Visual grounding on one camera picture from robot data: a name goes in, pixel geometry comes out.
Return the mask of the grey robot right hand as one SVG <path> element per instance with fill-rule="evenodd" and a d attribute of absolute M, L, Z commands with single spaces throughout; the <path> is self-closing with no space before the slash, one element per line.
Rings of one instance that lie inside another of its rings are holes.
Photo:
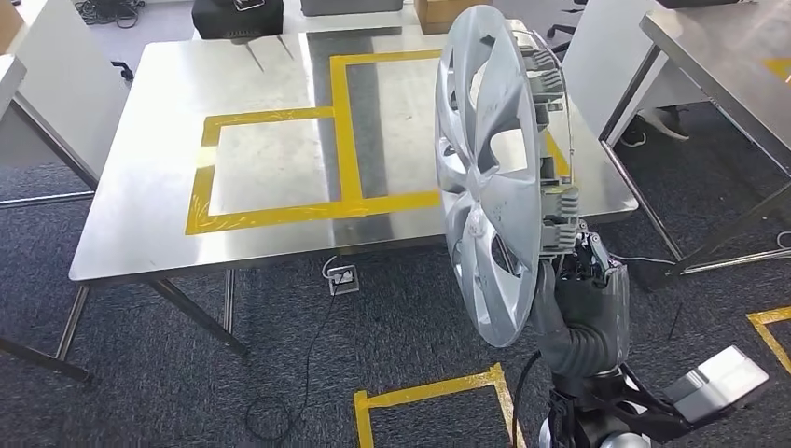
<path fill-rule="evenodd" d="M 624 362 L 630 346 L 628 266 L 611 257 L 600 235 L 577 231 L 571 254 L 542 260 L 529 322 L 555 375 L 586 378 Z"/>

